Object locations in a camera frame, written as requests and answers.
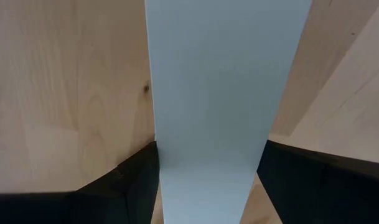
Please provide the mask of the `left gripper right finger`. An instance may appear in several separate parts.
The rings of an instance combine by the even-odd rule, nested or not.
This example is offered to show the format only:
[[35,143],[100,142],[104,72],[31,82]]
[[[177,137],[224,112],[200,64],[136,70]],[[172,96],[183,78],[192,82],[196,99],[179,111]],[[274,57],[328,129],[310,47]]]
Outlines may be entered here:
[[283,223],[379,224],[379,163],[267,141],[257,174]]

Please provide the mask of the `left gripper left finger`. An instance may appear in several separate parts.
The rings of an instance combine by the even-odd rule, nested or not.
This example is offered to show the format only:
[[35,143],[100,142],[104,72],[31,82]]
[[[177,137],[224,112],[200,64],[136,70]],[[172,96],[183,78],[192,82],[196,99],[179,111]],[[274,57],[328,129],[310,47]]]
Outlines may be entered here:
[[72,192],[0,194],[0,223],[150,224],[159,186],[156,142]]

